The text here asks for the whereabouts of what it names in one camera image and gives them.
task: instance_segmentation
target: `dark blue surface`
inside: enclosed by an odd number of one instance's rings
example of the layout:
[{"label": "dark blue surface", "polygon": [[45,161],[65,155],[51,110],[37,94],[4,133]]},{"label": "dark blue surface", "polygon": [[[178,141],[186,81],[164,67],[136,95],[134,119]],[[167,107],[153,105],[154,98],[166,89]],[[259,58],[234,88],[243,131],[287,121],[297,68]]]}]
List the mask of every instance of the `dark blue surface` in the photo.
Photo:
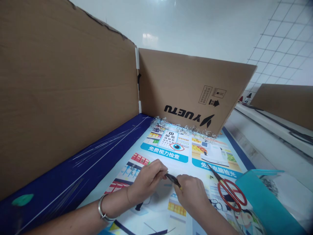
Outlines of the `dark blue surface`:
[{"label": "dark blue surface", "polygon": [[226,135],[226,137],[228,138],[229,142],[231,143],[232,147],[235,149],[236,153],[240,157],[242,163],[247,168],[247,170],[255,169],[255,167],[252,164],[252,162],[249,160],[247,155],[242,151],[242,149],[237,144],[237,142],[234,140],[234,138],[231,136],[231,134],[228,132],[228,130],[225,127],[223,127],[222,130],[223,130],[224,134]]},{"label": "dark blue surface", "polygon": [[[23,227],[24,229],[22,229],[21,233],[24,233],[44,222],[76,209],[147,130],[152,118],[146,117],[147,115],[143,114],[137,115],[105,137],[2,200],[0,202],[0,234],[16,234]],[[255,169],[226,128],[223,128],[223,131],[246,168],[248,170]],[[86,154],[90,156],[88,160],[82,165],[77,164],[77,160],[82,158],[77,158],[78,156],[108,140],[111,140],[111,142],[106,145],[106,148],[98,148],[88,152]],[[34,197],[23,207],[11,205],[14,199],[24,194],[34,194]],[[18,228],[18,221],[21,219],[22,226]]]}]

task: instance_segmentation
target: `bangle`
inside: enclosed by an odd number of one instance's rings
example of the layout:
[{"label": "bangle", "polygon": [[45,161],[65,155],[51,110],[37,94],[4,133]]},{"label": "bangle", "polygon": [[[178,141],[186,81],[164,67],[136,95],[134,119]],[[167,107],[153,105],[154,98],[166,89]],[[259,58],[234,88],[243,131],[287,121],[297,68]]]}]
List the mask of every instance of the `bangle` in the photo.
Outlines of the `bangle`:
[{"label": "bangle", "polygon": [[103,215],[102,209],[101,209],[101,204],[102,204],[103,198],[104,198],[105,196],[107,196],[107,195],[108,195],[108,194],[104,194],[104,195],[102,195],[102,197],[100,197],[99,203],[98,203],[98,210],[99,210],[99,213],[100,213],[100,218],[101,218],[102,220],[105,220],[105,221],[108,222],[108,223],[112,223],[112,222],[114,222],[117,218],[109,218],[106,213]]}]

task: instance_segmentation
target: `forearm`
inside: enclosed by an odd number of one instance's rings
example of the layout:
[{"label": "forearm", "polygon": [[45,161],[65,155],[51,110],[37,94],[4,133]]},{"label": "forearm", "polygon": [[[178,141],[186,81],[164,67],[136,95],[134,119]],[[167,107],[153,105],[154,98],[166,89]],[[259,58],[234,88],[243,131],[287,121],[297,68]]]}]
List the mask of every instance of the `forearm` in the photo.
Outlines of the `forearm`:
[{"label": "forearm", "polygon": [[207,234],[214,235],[238,235],[238,232],[212,205],[203,207],[204,210],[195,216],[195,220]]},{"label": "forearm", "polygon": [[[108,223],[100,219],[98,200],[84,207],[58,217],[27,233],[30,234],[98,234]],[[104,197],[102,201],[102,213],[107,213],[109,218],[118,217],[132,206],[127,198],[127,188],[120,189]]]}]

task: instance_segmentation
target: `eye illustration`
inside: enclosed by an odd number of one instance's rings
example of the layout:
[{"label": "eye illustration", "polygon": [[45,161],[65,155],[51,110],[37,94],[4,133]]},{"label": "eye illustration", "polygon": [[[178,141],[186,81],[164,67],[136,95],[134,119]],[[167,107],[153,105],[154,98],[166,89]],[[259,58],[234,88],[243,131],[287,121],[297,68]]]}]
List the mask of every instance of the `eye illustration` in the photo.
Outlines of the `eye illustration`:
[{"label": "eye illustration", "polygon": [[176,143],[170,144],[170,147],[176,151],[183,151],[185,149],[183,146]]}]

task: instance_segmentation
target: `cardboard box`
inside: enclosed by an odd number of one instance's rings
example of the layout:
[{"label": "cardboard box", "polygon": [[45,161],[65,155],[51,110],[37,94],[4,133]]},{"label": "cardboard box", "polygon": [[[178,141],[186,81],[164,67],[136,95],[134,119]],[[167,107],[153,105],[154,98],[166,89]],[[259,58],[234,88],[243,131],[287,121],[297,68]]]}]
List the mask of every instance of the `cardboard box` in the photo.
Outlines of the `cardboard box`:
[{"label": "cardboard box", "polygon": [[219,134],[254,65],[139,49],[142,113]]},{"label": "cardboard box", "polygon": [[[3,0],[0,14],[3,199],[137,115],[139,100],[136,46],[104,22],[67,0]],[[215,133],[256,68],[139,52],[142,112]]]},{"label": "cardboard box", "polygon": [[262,84],[251,105],[313,131],[313,86]]}]

